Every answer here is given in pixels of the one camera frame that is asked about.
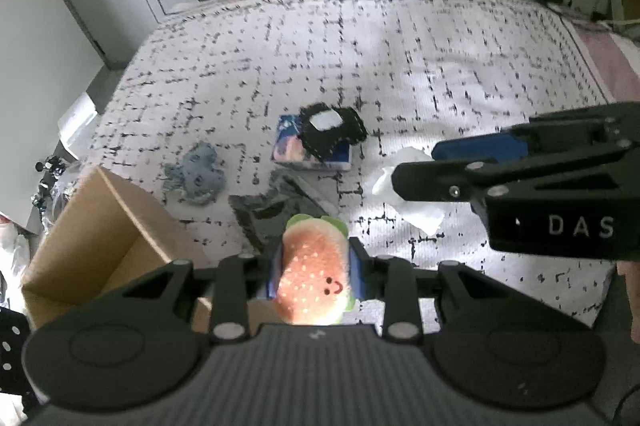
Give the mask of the hamburger plush toy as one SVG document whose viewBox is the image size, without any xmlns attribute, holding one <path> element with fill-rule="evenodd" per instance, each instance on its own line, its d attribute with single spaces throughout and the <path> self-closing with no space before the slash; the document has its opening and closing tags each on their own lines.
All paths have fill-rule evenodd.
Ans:
<svg viewBox="0 0 640 426">
<path fill-rule="evenodd" d="M 282 235 L 282 273 L 274 298 L 281 319 L 294 325 L 332 325 L 352 300 L 348 228 L 331 216 L 297 214 Z"/>
</svg>

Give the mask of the black stitched plush patch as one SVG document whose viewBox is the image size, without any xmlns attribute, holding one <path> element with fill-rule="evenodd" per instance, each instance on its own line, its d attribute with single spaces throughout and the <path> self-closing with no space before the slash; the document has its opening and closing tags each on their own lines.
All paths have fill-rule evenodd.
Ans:
<svg viewBox="0 0 640 426">
<path fill-rule="evenodd" d="M 299 110 L 298 137 L 316 159 L 326 160 L 341 143 L 357 145 L 368 132 L 359 113 L 352 107 L 329 106 L 317 102 Z"/>
</svg>

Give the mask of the white crumpled tissue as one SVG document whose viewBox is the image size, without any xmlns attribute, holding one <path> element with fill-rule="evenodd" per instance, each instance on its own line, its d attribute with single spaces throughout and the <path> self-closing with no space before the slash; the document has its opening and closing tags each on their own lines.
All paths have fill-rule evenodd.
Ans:
<svg viewBox="0 0 640 426">
<path fill-rule="evenodd" d="M 446 204 L 420 199 L 421 179 L 413 180 L 412 169 L 404 166 L 424 162 L 432 162 L 432 158 L 423 150 L 409 147 L 396 151 L 373 174 L 367 191 L 373 201 L 390 206 L 412 227 L 434 237 L 447 215 Z"/>
</svg>

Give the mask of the dark grey cloth piece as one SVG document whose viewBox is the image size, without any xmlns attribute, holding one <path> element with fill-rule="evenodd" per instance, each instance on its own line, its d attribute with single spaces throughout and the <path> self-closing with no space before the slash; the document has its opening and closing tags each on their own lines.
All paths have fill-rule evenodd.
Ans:
<svg viewBox="0 0 640 426">
<path fill-rule="evenodd" d="M 325 195 L 286 169 L 271 173 L 266 192 L 230 195 L 228 202 L 244 237 L 258 253 L 282 235 L 294 215 L 338 216 L 337 207 Z"/>
</svg>

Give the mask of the open cardboard box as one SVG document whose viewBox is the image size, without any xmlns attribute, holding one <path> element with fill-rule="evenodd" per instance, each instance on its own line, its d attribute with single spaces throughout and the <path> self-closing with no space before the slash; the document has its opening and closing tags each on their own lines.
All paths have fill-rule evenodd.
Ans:
<svg viewBox="0 0 640 426">
<path fill-rule="evenodd" d="M 95 167 L 39 245 L 22 281 L 34 330 L 176 259 L 213 264 L 154 195 Z"/>
</svg>

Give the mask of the small grey felt toy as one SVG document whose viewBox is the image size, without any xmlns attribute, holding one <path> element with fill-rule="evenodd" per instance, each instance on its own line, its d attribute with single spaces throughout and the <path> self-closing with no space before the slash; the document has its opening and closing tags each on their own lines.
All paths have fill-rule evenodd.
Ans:
<svg viewBox="0 0 640 426">
<path fill-rule="evenodd" d="M 163 191 L 179 192 L 186 203 L 215 202 L 226 185 L 224 171 L 217 166 L 217 151 L 206 141 L 197 142 L 179 164 L 164 165 Z"/>
</svg>

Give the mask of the patterned white bed cover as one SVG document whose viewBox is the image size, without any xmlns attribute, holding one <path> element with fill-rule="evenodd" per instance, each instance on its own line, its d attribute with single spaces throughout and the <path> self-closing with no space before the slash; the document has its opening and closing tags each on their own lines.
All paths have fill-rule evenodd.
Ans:
<svg viewBox="0 0 640 426">
<path fill-rule="evenodd" d="M 139 48 L 93 138 L 100 165 L 155 195 L 212 261 L 247 246 L 226 197 L 196 207 L 163 189 L 165 165 L 209 142 L 226 194 L 268 187 L 283 114 L 314 102 L 355 109 L 368 137 L 343 173 L 305 180 L 373 255 L 432 268 L 454 259 L 593 324 L 605 261 L 495 252 L 468 205 L 434 235 L 373 198 L 400 150 L 488 134 L 612 94 L 576 30 L 522 0 L 213 0 L 177 10 Z"/>
</svg>

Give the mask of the black polka dot chair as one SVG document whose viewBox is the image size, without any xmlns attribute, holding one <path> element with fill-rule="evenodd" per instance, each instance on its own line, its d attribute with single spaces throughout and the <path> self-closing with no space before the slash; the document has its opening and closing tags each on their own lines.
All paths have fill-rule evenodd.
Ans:
<svg viewBox="0 0 640 426">
<path fill-rule="evenodd" d="M 0 311 L 0 383 L 2 394 L 22 398 L 23 411 L 29 414 L 39 406 L 38 399 L 23 368 L 22 351 L 30 334 L 27 318 L 21 313 Z"/>
</svg>

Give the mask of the white square box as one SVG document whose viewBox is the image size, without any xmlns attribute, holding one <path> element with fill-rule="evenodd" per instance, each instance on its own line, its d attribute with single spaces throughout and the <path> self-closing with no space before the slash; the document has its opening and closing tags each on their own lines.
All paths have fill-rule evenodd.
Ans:
<svg viewBox="0 0 640 426">
<path fill-rule="evenodd" d="M 98 116 L 96 105 L 87 93 L 82 93 L 58 120 L 58 137 L 69 145 Z"/>
</svg>

